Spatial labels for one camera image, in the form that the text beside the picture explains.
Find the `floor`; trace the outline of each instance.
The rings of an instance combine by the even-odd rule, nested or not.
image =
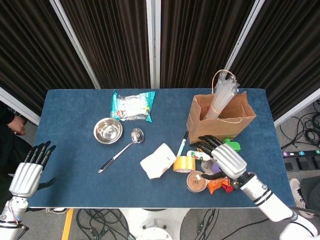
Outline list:
[[[304,114],[314,112],[314,107],[312,105],[306,107],[301,112],[296,114],[296,117],[300,118]],[[293,138],[296,135],[296,127],[298,120],[295,118],[288,119],[285,123],[283,123],[282,130],[289,136]],[[35,134],[37,131],[37,126],[27,123],[26,126],[27,135],[23,138],[32,144],[35,139]],[[289,142],[289,140],[281,133],[280,128],[276,128],[276,132],[278,135],[278,140],[281,146],[285,145]],[[307,144],[297,144],[296,146],[288,146],[286,151],[307,151],[316,149],[313,146]],[[315,171],[300,171],[300,172],[289,172],[288,178],[297,178],[299,180],[307,177],[318,176],[320,175],[320,170]],[[84,240],[88,239],[78,228],[75,218],[77,214],[77,209],[75,209],[73,213],[73,220],[70,229],[70,240]],[[182,240],[193,240],[197,236],[197,230],[199,224],[206,212],[206,209],[192,209],[185,216],[181,230],[180,230],[180,238]],[[46,213],[45,210],[38,212],[27,212],[23,223],[27,225],[30,230],[23,236],[22,240],[60,240],[62,237],[63,227],[65,223],[65,214],[53,214]],[[216,222],[216,226],[214,231],[212,231],[208,240],[217,240],[222,239],[235,229],[252,223],[256,221],[260,221],[265,219],[266,216],[259,210],[255,208],[251,209],[220,209],[219,217]],[[82,224],[88,224],[89,217],[81,213],[79,217]],[[318,229],[320,233],[320,219],[315,217],[310,220]],[[279,239],[280,233],[283,231],[285,226],[287,225],[287,221],[282,221],[278,223],[273,223],[271,221],[266,221],[264,223],[260,223],[256,226],[249,226],[245,229],[242,229],[230,236],[229,240],[270,240],[270,239]],[[112,236],[106,234],[102,239],[113,239]]]

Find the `white shoe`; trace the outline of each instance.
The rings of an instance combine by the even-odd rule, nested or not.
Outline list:
[[[46,213],[53,213],[53,214],[64,214],[68,210],[69,210],[68,208],[57,207],[57,208],[46,208],[45,212]]]
[[[291,191],[292,191],[295,205],[298,208],[305,209],[306,203],[305,203],[305,200],[301,194],[300,182],[296,178],[291,178],[289,183],[290,183],[290,187],[291,187]],[[313,213],[309,213],[306,211],[299,210],[299,213],[301,214],[302,217],[304,217],[306,219],[313,219],[315,217],[315,215]]]

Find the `black curtain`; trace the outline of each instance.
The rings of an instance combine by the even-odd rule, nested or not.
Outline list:
[[[162,0],[160,87],[209,88],[216,71],[225,67],[253,3]]]
[[[146,0],[60,0],[101,88],[150,88]]]
[[[40,115],[47,90],[94,87],[48,0],[0,8],[2,88]]]
[[[320,88],[320,1],[265,1],[230,70],[275,120]]]

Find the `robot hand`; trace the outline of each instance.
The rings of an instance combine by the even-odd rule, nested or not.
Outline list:
[[[23,232],[18,239],[29,228],[21,224],[30,198],[38,189],[40,177],[44,170],[49,157],[56,146],[47,150],[50,141],[33,147],[27,154],[24,162],[20,163],[15,171],[9,191],[13,197],[6,202],[5,207],[0,215],[0,236],[5,240],[15,239],[18,229],[22,228]]]
[[[229,145],[223,144],[212,135],[200,136],[200,140],[190,147],[200,148],[212,157],[222,173],[237,183],[239,188],[260,208],[260,210],[273,222],[290,220],[280,235],[281,240],[300,240],[317,238],[316,227],[287,207],[269,188],[262,183],[253,172],[247,172],[247,163]],[[201,175],[203,178],[212,179],[215,175]]]

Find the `metal ladle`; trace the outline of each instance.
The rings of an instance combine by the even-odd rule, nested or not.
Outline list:
[[[111,158],[109,161],[107,161],[99,170],[98,173],[102,173],[104,170],[107,169],[116,159],[119,157],[128,147],[130,147],[132,144],[140,144],[144,141],[145,135],[144,132],[140,128],[134,128],[131,132],[131,139],[132,142],[130,142],[127,146],[125,146],[124,149],[122,149],[117,155],[115,155],[113,158]]]

